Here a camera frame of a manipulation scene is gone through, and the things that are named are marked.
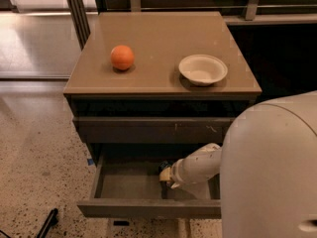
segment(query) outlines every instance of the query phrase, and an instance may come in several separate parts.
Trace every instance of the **black cable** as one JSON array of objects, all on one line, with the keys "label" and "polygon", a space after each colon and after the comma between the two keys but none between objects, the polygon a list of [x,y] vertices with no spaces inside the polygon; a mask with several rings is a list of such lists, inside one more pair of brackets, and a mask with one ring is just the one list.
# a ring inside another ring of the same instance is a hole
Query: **black cable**
[{"label": "black cable", "polygon": [[7,238],[11,238],[9,235],[7,235],[5,232],[3,232],[2,230],[0,230],[0,233],[3,234],[5,237]]}]

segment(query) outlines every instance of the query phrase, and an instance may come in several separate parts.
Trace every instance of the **terrazzo floor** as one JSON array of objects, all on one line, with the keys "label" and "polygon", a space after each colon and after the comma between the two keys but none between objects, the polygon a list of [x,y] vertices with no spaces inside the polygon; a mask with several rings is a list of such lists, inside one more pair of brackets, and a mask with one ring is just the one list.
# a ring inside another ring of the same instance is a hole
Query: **terrazzo floor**
[{"label": "terrazzo floor", "polygon": [[[0,40],[0,74],[70,75],[80,55],[70,16],[0,15]],[[0,230],[35,237],[57,208],[58,224],[47,237],[222,237],[221,220],[187,221],[189,232],[185,220],[129,219],[118,226],[85,218],[76,202],[88,198],[95,166],[72,125],[64,86],[0,81]]]}]

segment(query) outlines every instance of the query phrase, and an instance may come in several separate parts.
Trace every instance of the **closed drawer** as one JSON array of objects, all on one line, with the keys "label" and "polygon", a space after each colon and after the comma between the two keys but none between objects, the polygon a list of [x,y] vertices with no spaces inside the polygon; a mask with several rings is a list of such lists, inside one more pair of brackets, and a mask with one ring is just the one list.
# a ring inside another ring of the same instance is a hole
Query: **closed drawer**
[{"label": "closed drawer", "polygon": [[160,161],[156,157],[127,162],[122,156],[108,159],[104,153],[99,158],[90,198],[79,201],[79,209],[86,217],[221,217],[216,180],[186,190],[166,190],[159,182]]},{"label": "closed drawer", "polygon": [[222,143],[234,118],[75,117],[84,143]]}]

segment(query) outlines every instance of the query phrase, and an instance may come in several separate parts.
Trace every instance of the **orange fruit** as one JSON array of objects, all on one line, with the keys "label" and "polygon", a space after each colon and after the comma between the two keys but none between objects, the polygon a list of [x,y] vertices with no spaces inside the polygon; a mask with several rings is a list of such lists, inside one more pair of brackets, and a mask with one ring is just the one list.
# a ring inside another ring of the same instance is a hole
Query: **orange fruit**
[{"label": "orange fruit", "polygon": [[126,70],[135,61],[135,56],[130,47],[125,45],[116,46],[111,51],[111,63],[120,70]]}]

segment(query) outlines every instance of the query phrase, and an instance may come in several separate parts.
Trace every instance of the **bowl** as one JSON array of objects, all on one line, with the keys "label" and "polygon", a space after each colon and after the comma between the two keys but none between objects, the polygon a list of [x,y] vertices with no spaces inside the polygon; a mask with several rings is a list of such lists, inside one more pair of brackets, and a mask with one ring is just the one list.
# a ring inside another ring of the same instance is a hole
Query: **bowl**
[{"label": "bowl", "polygon": [[218,82],[228,73],[228,68],[220,59],[207,55],[186,57],[179,63],[178,68],[184,77],[198,86]]}]

